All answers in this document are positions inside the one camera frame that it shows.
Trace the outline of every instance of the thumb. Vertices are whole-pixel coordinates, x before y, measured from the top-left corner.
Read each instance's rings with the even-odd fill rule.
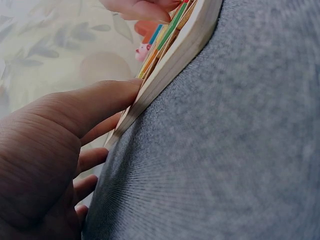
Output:
[[[81,139],[94,126],[129,107],[142,81],[101,81],[91,86],[46,95],[21,110],[50,120]]]

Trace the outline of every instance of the finger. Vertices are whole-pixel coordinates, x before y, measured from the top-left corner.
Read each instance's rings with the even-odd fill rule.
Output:
[[[73,184],[74,187],[74,206],[91,194],[97,184],[98,178],[95,175],[87,176]]]
[[[180,4],[180,1],[178,2],[174,2],[170,5],[167,5],[167,6],[164,6],[164,10],[169,13],[171,11],[173,11],[174,9],[176,9]],[[126,21],[134,21],[134,20],[144,20],[144,21],[147,21],[147,20],[150,20],[148,19],[148,16],[144,16],[144,15],[139,15],[137,13],[134,13],[134,12],[130,12],[130,13],[121,13],[120,16],[126,20]],[[158,22],[159,24],[166,24],[167,22],[163,22],[163,21],[157,21],[157,20],[154,20],[155,22]]]
[[[141,83],[140,79],[101,81],[82,89],[49,94],[28,108],[81,139],[97,124],[129,107]]]
[[[130,16],[128,20],[150,20],[169,23],[169,11],[174,10],[180,0],[100,0],[110,11]]]
[[[126,9],[124,14],[135,15],[137,19],[169,23],[171,17],[169,13],[161,6],[148,2],[138,1],[130,8]]]
[[[80,205],[75,207],[75,212],[79,219],[80,229],[82,229],[84,222],[86,220],[86,216],[88,214],[88,207],[86,205]]]
[[[100,122],[97,126],[91,129],[82,139],[82,146],[92,142],[93,140],[101,137],[102,135],[110,132],[112,129],[116,128],[121,117],[121,113],[117,113],[108,119]]]
[[[107,156],[108,150],[103,147],[80,152],[74,177],[76,178],[80,173],[103,164]]]

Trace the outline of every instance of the pink cartoon face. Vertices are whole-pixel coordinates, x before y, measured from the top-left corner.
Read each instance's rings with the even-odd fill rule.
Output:
[[[135,50],[135,59],[139,62],[143,62],[148,55],[148,52],[151,48],[151,44],[140,44],[140,47]]]

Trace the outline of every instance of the leaf pattern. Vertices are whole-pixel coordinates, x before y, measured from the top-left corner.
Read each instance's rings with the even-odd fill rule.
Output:
[[[102,24],[102,25],[94,26],[91,29],[96,30],[96,31],[100,31],[100,32],[108,32],[111,30],[111,27],[107,24]]]
[[[80,41],[94,41],[96,39],[93,33],[86,30],[73,30],[71,36]]]
[[[16,62],[24,67],[36,67],[44,64],[41,61],[32,60],[32,59],[18,59]]]
[[[71,37],[79,41],[94,41],[96,36],[88,31],[88,26],[87,21],[77,24],[71,31]]]
[[[131,43],[134,42],[134,37],[132,35],[132,32],[126,23],[125,20],[123,20],[118,13],[115,13],[112,15],[113,17],[113,25],[114,29],[122,36],[124,36],[126,39],[128,39]]]
[[[9,33],[12,31],[14,28],[14,24],[11,24],[4,28],[2,31],[0,31],[0,43],[5,40],[5,38],[9,35]]]
[[[65,45],[66,49],[69,50],[79,50],[80,49],[80,45],[78,43],[72,42],[72,41],[68,41]]]
[[[53,42],[58,47],[64,48],[66,46],[68,28],[68,24],[65,24],[62,27],[60,27],[58,31],[55,33]]]
[[[51,35],[48,34],[43,38],[41,38],[34,46],[45,46],[50,41],[50,39],[51,39]]]
[[[50,50],[46,47],[42,47],[42,46],[37,46],[37,47],[33,47],[29,54],[29,56],[32,55],[38,55],[41,57],[46,57],[46,58],[58,58],[59,57],[59,53],[54,51],[54,50]]]

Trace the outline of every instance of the gray fabric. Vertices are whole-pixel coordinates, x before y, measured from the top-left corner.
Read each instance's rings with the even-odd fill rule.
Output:
[[[84,239],[320,239],[319,74],[319,0],[225,0],[109,154]]]

